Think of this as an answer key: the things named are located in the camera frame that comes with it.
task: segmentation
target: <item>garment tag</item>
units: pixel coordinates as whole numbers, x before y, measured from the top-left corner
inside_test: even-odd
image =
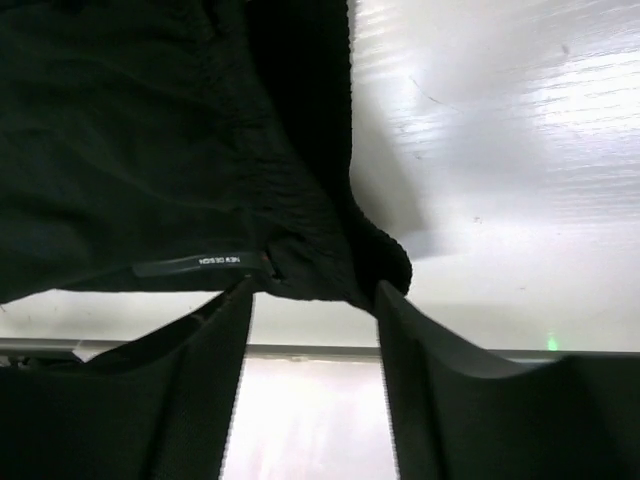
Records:
[[[256,252],[233,252],[196,255],[160,262],[139,263],[133,266],[138,277],[159,277],[219,268],[264,270],[268,258]]]

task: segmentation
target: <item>green light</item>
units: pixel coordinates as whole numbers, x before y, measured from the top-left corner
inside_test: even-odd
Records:
[[[547,340],[547,350],[549,350],[550,352],[555,352],[558,350],[558,342],[556,342],[555,338],[549,337],[549,340]]]

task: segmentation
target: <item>black fabric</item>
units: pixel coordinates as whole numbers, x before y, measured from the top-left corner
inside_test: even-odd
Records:
[[[254,290],[86,364],[0,369],[0,478],[218,478]]]
[[[351,194],[350,88],[342,0],[0,4],[0,302],[223,290],[243,272],[131,266],[247,249],[275,295],[406,291]]]
[[[388,283],[375,315],[403,480],[640,478],[640,357],[514,364]]]

